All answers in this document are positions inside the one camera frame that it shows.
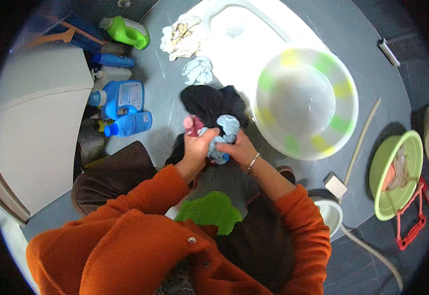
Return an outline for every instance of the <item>green detergent bottle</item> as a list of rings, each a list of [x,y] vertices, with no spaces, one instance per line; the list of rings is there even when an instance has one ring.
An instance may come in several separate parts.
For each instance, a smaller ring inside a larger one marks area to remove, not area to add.
[[[120,15],[102,19],[100,28],[106,30],[116,41],[132,45],[137,49],[146,48],[150,42],[149,33],[143,25]]]

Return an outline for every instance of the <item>bracelet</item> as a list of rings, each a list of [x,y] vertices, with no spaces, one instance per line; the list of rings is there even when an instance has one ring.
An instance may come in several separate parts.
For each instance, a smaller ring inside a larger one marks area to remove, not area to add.
[[[258,158],[259,156],[260,156],[260,153],[258,152],[258,153],[257,153],[257,155],[255,155],[255,157],[253,157],[252,162],[250,162],[249,167],[247,167],[247,170],[248,170],[248,171],[251,171],[251,170],[252,170],[252,166],[253,166],[253,164],[255,163],[255,161],[257,161],[257,158]]]

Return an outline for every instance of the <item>white hose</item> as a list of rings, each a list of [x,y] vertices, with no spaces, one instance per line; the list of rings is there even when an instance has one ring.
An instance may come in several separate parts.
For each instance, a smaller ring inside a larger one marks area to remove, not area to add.
[[[363,138],[365,137],[365,133],[367,133],[367,129],[368,129],[368,126],[370,125],[370,121],[373,118],[373,116],[375,115],[376,109],[378,108],[378,105],[380,105],[380,102],[381,102],[381,98],[378,98],[376,100],[375,104],[373,105],[373,108],[371,109],[370,114],[368,115],[367,121],[365,122],[365,125],[363,126],[363,129],[360,133],[359,140],[357,142],[357,145],[355,146],[355,151],[353,152],[352,160],[350,161],[349,168],[347,169],[346,176],[344,177],[344,186],[347,186],[347,182],[349,182],[349,177],[350,177],[350,174],[352,173],[352,168],[353,168],[353,165],[355,164],[355,160],[356,160],[357,155],[359,153]],[[339,199],[339,202],[338,202],[339,205],[341,204],[341,202],[342,202],[342,198]],[[388,259],[386,259],[383,255],[381,255],[378,251],[376,251],[375,249],[373,249],[369,245],[367,245],[364,242],[362,242],[361,240],[359,240],[359,238],[357,238],[350,231],[348,231],[343,224],[340,225],[340,229],[352,241],[354,241],[356,244],[358,244],[359,246],[361,246],[362,248],[364,248],[368,252],[372,253],[375,257],[380,259],[380,261],[383,262],[389,268],[389,270],[393,273],[393,275],[396,278],[396,281],[398,283],[399,290],[401,292],[404,290],[401,275],[399,274],[398,270],[394,267],[394,265],[391,262],[389,262]]]

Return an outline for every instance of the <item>white bowl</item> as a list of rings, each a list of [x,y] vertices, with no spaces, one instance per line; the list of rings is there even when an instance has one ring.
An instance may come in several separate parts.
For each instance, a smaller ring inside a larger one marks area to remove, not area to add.
[[[289,48],[266,65],[253,117],[276,150],[318,160],[340,150],[358,119],[358,94],[345,65],[330,51]]]

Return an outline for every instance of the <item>hand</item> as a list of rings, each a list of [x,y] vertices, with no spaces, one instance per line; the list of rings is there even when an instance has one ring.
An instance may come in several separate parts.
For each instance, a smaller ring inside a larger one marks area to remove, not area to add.
[[[234,145],[217,143],[216,149],[230,154],[244,170],[249,167],[253,158],[257,155],[257,150],[242,129],[237,133]]]
[[[191,137],[185,133],[185,155],[182,161],[175,165],[183,180],[188,184],[206,166],[208,147],[213,138],[219,134],[219,128],[206,130],[200,137]]]

